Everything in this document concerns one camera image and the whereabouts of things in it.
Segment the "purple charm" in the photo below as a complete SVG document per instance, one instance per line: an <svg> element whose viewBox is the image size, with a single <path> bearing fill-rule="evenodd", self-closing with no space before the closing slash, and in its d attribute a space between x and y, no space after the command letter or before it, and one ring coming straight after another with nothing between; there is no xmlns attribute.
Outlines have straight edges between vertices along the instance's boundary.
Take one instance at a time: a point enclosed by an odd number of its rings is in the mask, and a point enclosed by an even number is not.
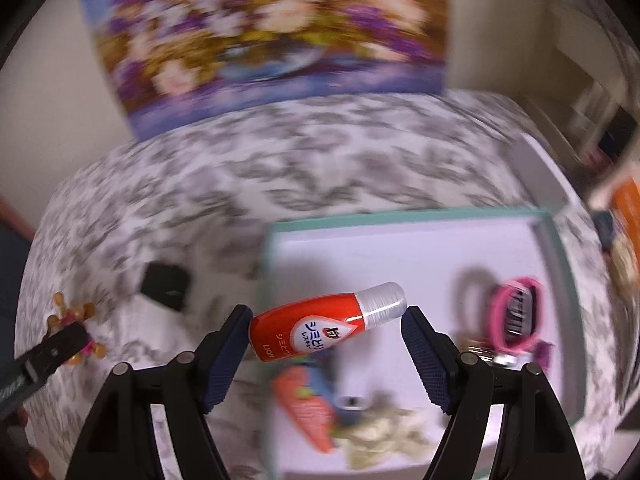
<svg viewBox="0 0 640 480"><path fill-rule="evenodd" d="M533 351L533 361L542 368L545 374L548 374L551 368L551 356L554 351L554 345L546 341L540 341Z"/></svg>

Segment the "bottle label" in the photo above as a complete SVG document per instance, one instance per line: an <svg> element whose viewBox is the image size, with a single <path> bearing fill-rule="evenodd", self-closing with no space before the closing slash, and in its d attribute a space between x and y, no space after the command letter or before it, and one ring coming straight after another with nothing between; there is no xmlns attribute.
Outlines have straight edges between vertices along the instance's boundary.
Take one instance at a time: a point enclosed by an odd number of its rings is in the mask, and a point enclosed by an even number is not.
<svg viewBox="0 0 640 480"><path fill-rule="evenodd" d="M339 343L357 328L357 325L336 321L329 317L303 317L291 331L291 345L298 352L305 354L324 350Z"/></svg>

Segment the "pink hair tie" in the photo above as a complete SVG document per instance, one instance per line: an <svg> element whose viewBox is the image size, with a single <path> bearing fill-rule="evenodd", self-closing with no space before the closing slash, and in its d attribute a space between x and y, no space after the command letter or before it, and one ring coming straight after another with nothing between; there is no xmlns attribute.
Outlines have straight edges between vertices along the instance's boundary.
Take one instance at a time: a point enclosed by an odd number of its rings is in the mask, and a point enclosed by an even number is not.
<svg viewBox="0 0 640 480"><path fill-rule="evenodd" d="M521 336L514 341L507 342L507 309L509 300L518 292L519 288L528 288L532 295L531 305L531 333ZM505 354L521 354L530 351L540 339L542 326L542 285L534 278L516 278L500 286L495 291L490 302L489 339L494 348Z"/></svg>

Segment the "small figurine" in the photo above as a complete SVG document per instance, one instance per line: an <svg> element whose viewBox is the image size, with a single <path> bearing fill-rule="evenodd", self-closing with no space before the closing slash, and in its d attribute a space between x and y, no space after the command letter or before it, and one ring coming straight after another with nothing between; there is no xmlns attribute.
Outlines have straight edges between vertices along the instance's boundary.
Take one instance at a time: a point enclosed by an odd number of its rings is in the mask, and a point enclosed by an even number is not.
<svg viewBox="0 0 640 480"><path fill-rule="evenodd" d="M85 303L83 306L74 306L69 308L66 306L65 297L62 292L56 292L53 295L53 302L60 310L60 316L52 314L47 317L47 333L44 339L51 337L56 332L60 332L65 326L78 321L80 323L93 317L95 315L95 305L93 303ZM82 363L82 356L94 355L98 359L102 359L107 353L107 347L102 343L95 342L91 336L89 337L89 343L66 364L79 365Z"/></svg>

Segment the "open box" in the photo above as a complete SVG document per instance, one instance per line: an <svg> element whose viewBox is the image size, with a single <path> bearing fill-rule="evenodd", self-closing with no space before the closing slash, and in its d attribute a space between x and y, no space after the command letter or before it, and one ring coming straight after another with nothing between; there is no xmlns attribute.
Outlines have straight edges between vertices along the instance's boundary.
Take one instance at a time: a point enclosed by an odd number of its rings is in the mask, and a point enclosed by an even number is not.
<svg viewBox="0 0 640 480"><path fill-rule="evenodd" d="M389 212L274 225L266 255L269 304L394 281L437 332L458 342L461 336L486 333L487 297L495 285L535 276L544 289L541 336L556 347L548 378L573 424L584 413L584 337L574 280L550 211L559 212L575 198L538 148L525 137L513 148L513 166L520 167L538 207ZM374 365L366 373L356 364L349 370L354 345L367 346ZM393 473L398 479L423 478L448 417L430 403L402 341L399 320L356 336L337 352L344 353L347 373L353 372L371 391L384 392L399 408L426 414L423 432L433 450L417 462L393 454L372 468L350 470L341 449L315 451L272 402L266 439L272 476L373 479ZM478 476L491 466L500 411L500 406L492 408Z"/></svg>

